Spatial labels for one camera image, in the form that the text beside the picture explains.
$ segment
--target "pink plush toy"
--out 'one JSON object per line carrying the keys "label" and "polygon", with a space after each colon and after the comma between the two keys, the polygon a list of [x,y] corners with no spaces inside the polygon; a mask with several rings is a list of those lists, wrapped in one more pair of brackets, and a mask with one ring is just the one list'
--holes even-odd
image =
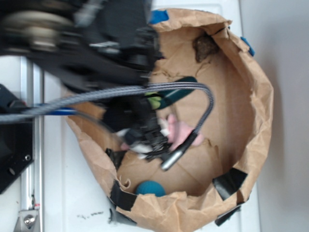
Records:
{"label": "pink plush toy", "polygon": [[[168,116],[168,119],[160,119],[159,124],[162,128],[162,133],[167,136],[169,139],[169,143],[172,144],[170,147],[170,150],[175,150],[180,144],[182,144],[185,139],[189,136],[191,131],[194,129],[193,127],[190,127],[185,122],[178,122],[175,115],[171,114]],[[205,137],[200,132],[197,136],[197,138],[192,143],[193,146],[199,146],[204,141]],[[121,145],[122,150],[129,150],[130,147],[123,143]]]}
{"label": "pink plush toy", "polygon": [[[185,122],[178,122],[175,115],[171,114],[168,116],[168,139],[169,143],[172,143],[170,150],[175,150],[185,139],[189,136],[191,131],[194,129]],[[204,141],[205,137],[200,132],[197,138],[192,143],[193,146],[199,146]]]}

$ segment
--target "black bracket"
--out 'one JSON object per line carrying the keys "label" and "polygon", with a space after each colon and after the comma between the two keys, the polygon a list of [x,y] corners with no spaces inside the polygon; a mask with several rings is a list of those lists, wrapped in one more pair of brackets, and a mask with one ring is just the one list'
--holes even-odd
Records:
{"label": "black bracket", "polygon": [[[0,85],[0,113],[15,113],[17,108],[23,107],[16,102],[20,100]],[[18,124],[0,124],[0,194],[32,163],[32,132],[32,120]]]}

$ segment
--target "screw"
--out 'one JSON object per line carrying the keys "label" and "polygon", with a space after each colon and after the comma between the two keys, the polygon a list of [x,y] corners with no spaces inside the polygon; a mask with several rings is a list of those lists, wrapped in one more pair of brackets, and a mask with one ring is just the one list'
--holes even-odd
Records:
{"label": "screw", "polygon": [[30,160],[31,160],[31,156],[30,156],[30,155],[26,155],[26,156],[25,156],[25,160],[26,160],[26,161],[30,161]]}
{"label": "screw", "polygon": [[32,216],[32,215],[27,215],[24,218],[24,223],[25,223],[25,225],[27,226],[28,229],[30,229],[34,225],[34,222],[35,222],[35,217]]}

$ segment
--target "gray braided cable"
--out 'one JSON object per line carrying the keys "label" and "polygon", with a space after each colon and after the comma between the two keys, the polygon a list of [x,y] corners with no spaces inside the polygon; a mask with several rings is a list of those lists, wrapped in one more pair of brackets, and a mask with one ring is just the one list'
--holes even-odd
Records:
{"label": "gray braided cable", "polygon": [[0,116],[0,124],[10,124],[21,122],[26,119],[30,119],[36,116],[46,115],[49,112],[57,110],[61,107],[65,107],[68,105],[78,104],[82,102],[95,101],[99,99],[108,99],[114,97],[123,97],[123,96],[133,96],[145,94],[147,92],[155,92],[155,91],[166,91],[166,90],[176,90],[176,89],[199,89],[206,93],[209,98],[209,106],[202,118],[199,120],[194,132],[198,133],[205,122],[206,118],[212,111],[214,105],[214,99],[212,92],[209,90],[207,86],[202,83],[195,82],[171,82],[171,83],[159,83],[159,84],[150,84],[148,87],[142,86],[127,86],[127,87],[116,87],[110,89],[97,90],[87,93],[82,93],[78,95],[74,95],[71,97],[58,99],[50,102],[49,104],[32,108],[23,111],[21,114],[9,114],[9,115],[1,115]]}

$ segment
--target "blue ball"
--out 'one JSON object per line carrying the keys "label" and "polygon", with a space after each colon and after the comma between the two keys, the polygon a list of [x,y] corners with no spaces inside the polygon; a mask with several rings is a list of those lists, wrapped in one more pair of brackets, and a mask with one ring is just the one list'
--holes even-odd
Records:
{"label": "blue ball", "polygon": [[147,180],[140,185],[138,185],[135,194],[148,194],[152,193],[157,197],[162,197],[166,195],[164,188],[158,182]]}

